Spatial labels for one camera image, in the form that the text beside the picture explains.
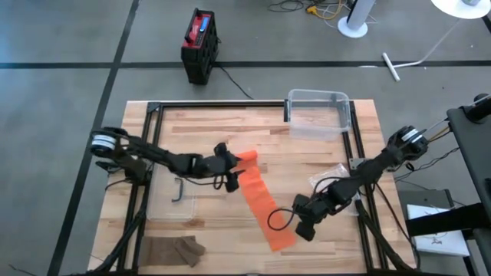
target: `brown cloth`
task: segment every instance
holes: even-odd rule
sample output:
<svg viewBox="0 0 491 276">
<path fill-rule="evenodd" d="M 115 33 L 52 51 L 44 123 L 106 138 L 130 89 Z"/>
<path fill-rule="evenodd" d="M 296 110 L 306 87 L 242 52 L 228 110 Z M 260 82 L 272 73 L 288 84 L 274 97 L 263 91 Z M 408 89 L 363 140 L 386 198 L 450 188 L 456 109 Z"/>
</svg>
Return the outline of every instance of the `brown cloth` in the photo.
<svg viewBox="0 0 491 276">
<path fill-rule="evenodd" d="M 205 248 L 195 236 L 179 238 L 143 237 L 140 258 L 144 265 L 189 265 L 191 268 L 205 254 Z"/>
</svg>

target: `wooden table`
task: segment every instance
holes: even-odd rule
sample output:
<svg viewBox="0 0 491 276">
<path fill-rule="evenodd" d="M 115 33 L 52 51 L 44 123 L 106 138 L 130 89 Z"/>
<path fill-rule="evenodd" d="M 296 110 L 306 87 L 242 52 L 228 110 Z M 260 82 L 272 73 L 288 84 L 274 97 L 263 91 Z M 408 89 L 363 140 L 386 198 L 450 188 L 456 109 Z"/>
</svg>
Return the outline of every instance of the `wooden table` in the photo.
<svg viewBox="0 0 491 276">
<path fill-rule="evenodd" d="M 354 103 L 366 156 L 376 156 L 384 148 L 384 139 L 374 102 L 355 100 Z M 146 107 L 146 101 L 127 103 L 122 127 L 130 134 L 141 135 Z M 213 147 L 219 142 L 227 142 L 232 153 L 258 151 L 262 178 L 278 206 L 291 207 L 297 193 L 310 194 L 310 176 L 338 163 L 348 167 L 341 136 L 331 142 L 291 140 L 281 107 L 165 109 L 160 147 L 174 153 L 208 156 L 213 154 Z M 351 146 L 355 147 L 352 135 Z M 111 176 L 109 182 L 122 178 L 122 175 Z M 379 184 L 404 224 L 393 176 L 385 173 Z M 208 186 L 196 188 L 195 193 L 197 206 L 193 220 L 147 221 L 145 236 L 195 235 L 196 240 L 206 247 L 201 262 L 194 268 L 143 266 L 140 267 L 141 274 L 334 274 L 366 271 L 357 219 L 346 212 L 329 216 L 316 225 L 317 235 L 313 241 L 298 237 L 296 245 L 271 252 L 240 191 L 227 194 L 224 187 L 216 191 Z M 120 238 L 129 194 L 130 185 L 124 183 L 108 189 L 89 269 L 97 267 L 101 263 L 99 258 L 105 258 Z M 410 245 L 397 228 L 389 208 L 379 193 L 376 192 L 374 197 L 384 236 L 395 251 L 414 266 Z M 292 231 L 296 222 L 290 226 Z M 371 234 L 369 239 L 374 263 L 378 267 Z M 131 264 L 133 247 L 134 241 L 130 242 L 127 265 Z"/>
</svg>

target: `clear plastic tray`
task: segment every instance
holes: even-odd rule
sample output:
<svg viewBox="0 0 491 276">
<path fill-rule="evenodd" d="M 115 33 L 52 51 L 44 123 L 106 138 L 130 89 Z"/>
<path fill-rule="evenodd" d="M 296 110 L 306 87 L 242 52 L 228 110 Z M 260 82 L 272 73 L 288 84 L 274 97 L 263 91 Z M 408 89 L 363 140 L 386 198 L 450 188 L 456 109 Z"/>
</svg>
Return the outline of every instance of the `clear plastic tray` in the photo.
<svg viewBox="0 0 491 276">
<path fill-rule="evenodd" d="M 351 128 L 350 100 L 342 92 L 294 89 L 288 93 L 290 136 L 335 140 Z"/>
<path fill-rule="evenodd" d="M 147 218 L 152 221 L 163 222 L 188 222 L 194 217 L 196 199 L 193 185 L 185 179 L 183 181 L 183 194 L 179 198 L 180 181 L 166 167 L 155 164 L 152 183 L 150 185 L 150 197 L 147 210 Z"/>
</svg>

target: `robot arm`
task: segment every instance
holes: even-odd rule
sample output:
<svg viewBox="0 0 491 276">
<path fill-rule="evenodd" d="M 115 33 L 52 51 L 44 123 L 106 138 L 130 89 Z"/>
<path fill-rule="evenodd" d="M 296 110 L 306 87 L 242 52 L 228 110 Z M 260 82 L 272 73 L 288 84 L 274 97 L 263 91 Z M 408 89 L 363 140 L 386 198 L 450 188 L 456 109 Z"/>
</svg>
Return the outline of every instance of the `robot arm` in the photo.
<svg viewBox="0 0 491 276">
<path fill-rule="evenodd" d="M 121 169 L 124 169 L 128 179 L 134 182 L 148 181 L 147 164 L 142 159 L 148 159 L 166 166 L 173 174 L 183 178 L 203 179 L 216 176 L 227 178 L 227 192 L 238 189 L 237 175 L 230 172 L 237 166 L 238 157 L 231 154 L 224 143 L 214 149 L 214 156 L 203 157 L 197 153 L 175 154 L 161 149 L 138 136 L 131 136 L 121 128 L 105 127 L 92 132 L 91 152 L 95 156 L 111 159 Z"/>
<path fill-rule="evenodd" d="M 428 141 L 413 126 L 405 126 L 390 137 L 387 146 L 373 159 L 360 164 L 351 177 L 339 179 L 315 192 L 312 196 L 297 195 L 293 202 L 293 212 L 301 221 L 296 233 L 311 241 L 314 238 L 314 224 L 327 215 L 336 215 L 351 204 L 351 199 L 364 184 L 379 180 L 385 169 L 399 166 L 405 161 L 415 160 L 428 150 Z"/>
</svg>

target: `orange cloth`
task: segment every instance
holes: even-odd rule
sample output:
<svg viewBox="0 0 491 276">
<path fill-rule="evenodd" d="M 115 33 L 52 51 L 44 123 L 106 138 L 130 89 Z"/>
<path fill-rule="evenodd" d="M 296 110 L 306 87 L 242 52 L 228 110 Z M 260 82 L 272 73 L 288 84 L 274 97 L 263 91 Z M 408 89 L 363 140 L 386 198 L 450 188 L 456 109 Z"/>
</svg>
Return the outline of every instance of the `orange cloth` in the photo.
<svg viewBox="0 0 491 276">
<path fill-rule="evenodd" d="M 245 200 L 249 204 L 249 208 L 269 242 L 269 247 L 273 251 L 278 251 L 294 245 L 295 234 L 289 228 L 275 231 L 268 226 L 268 216 L 278 206 L 269 194 L 266 184 L 261 179 L 257 156 L 258 153 L 256 151 L 241 153 L 237 156 L 241 159 L 237 169 L 244 170 L 244 172 L 239 174 L 239 186 Z M 281 215 L 281 212 L 276 212 L 269 222 L 273 227 L 281 227 L 286 224 L 286 220 Z"/>
</svg>

